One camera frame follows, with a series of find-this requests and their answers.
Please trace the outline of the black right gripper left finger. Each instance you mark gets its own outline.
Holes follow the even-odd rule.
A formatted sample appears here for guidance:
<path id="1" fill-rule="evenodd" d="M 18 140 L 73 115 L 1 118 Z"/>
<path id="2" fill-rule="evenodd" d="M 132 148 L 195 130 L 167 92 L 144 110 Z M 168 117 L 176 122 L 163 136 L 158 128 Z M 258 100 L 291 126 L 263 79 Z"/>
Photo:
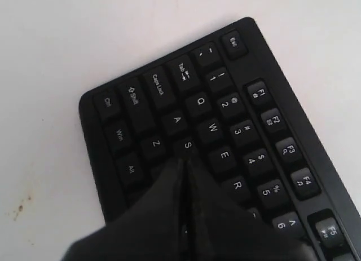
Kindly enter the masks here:
<path id="1" fill-rule="evenodd" d="M 173 158 L 128 211 L 74 242 L 63 260 L 181 260 L 184 161 Z"/>

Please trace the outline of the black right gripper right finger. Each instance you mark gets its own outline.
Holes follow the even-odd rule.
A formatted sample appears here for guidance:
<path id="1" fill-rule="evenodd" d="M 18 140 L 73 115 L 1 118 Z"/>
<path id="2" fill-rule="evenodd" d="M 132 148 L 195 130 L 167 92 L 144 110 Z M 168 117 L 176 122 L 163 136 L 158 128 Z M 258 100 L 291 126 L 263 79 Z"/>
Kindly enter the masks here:
<path id="1" fill-rule="evenodd" d="M 185 163 L 197 260 L 317 260 L 305 242 L 281 234 L 238 206 L 198 158 Z"/>

